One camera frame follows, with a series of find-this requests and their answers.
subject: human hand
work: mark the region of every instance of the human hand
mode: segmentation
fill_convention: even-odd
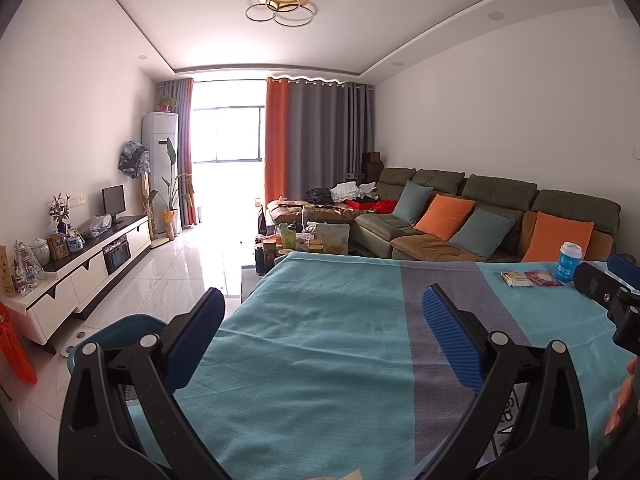
[[[618,398],[616,399],[616,405],[613,408],[613,412],[609,417],[609,421],[607,423],[607,427],[604,430],[604,435],[609,436],[614,431],[617,431],[622,427],[623,416],[625,414],[625,410],[628,407],[631,399],[633,397],[633,388],[632,383],[634,380],[634,374],[636,373],[636,367],[638,364],[638,358],[634,357],[631,362],[626,366],[626,371],[629,372],[629,377],[626,378],[625,382],[620,386],[620,390],[618,392]]]

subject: finger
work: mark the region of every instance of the finger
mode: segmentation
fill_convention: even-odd
[[[617,413],[614,413],[613,415],[611,415],[607,423],[607,427],[604,430],[604,436],[609,436],[611,433],[616,431],[621,424],[622,424],[622,417],[620,415],[618,415]]]
[[[618,398],[616,399],[616,407],[613,409],[615,413],[623,412],[633,397],[633,377],[629,376],[620,386]]]

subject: monitor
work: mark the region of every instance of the monitor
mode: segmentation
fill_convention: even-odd
[[[116,215],[124,213],[126,206],[124,204],[124,186],[106,187],[102,190],[102,202],[104,203],[104,213],[111,215],[111,224],[119,224],[122,220],[118,220]]]

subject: recessed ceiling light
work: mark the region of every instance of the recessed ceiling light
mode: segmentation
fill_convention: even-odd
[[[490,20],[494,20],[494,22],[501,22],[504,19],[504,13],[499,10],[494,10],[494,12],[489,12],[488,14]]]

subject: pink snack package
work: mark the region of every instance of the pink snack package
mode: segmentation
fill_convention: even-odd
[[[524,275],[537,286],[562,286],[559,280],[548,270],[527,270]]]

